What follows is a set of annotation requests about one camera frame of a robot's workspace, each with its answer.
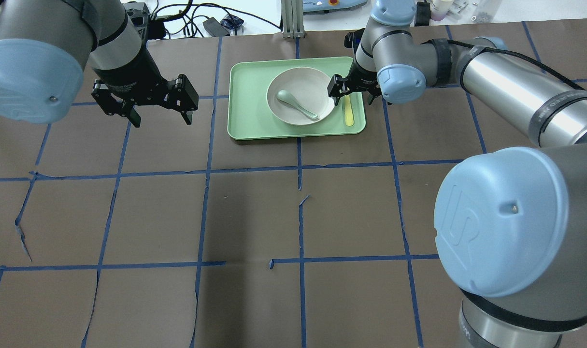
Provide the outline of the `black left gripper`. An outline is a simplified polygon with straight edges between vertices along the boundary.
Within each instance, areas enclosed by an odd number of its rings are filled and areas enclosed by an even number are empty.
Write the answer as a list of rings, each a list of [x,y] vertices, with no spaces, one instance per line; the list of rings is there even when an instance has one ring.
[[[193,112],[198,110],[199,96],[183,73],[172,80],[161,75],[156,62],[142,48],[127,64],[115,69],[95,69],[92,96],[105,113],[125,116],[135,128],[141,117],[134,106],[159,105],[180,113],[192,125]]]

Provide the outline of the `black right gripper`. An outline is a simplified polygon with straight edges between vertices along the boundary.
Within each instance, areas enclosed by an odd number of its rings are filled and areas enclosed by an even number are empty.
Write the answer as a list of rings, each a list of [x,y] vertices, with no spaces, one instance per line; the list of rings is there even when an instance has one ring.
[[[341,98],[355,92],[368,92],[368,105],[372,105],[377,97],[382,95],[377,81],[377,72],[369,71],[353,60],[346,76],[334,74],[327,86],[327,95],[337,107]]]

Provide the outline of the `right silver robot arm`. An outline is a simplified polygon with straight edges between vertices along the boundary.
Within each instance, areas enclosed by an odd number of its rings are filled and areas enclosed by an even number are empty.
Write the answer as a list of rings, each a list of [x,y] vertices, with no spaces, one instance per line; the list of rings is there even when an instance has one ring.
[[[457,87],[366,106],[353,136],[300,141],[303,348],[452,348],[463,294],[436,256],[432,210],[466,156],[531,143]]]

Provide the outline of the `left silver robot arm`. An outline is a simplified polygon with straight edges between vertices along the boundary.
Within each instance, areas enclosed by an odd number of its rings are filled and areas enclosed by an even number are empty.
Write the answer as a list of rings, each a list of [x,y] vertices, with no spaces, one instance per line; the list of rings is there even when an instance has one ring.
[[[136,2],[0,0],[0,116],[59,121],[90,67],[91,94],[105,114],[139,127],[135,106],[158,105],[191,125],[198,93],[183,74],[167,81],[147,49],[150,26],[165,20]]]

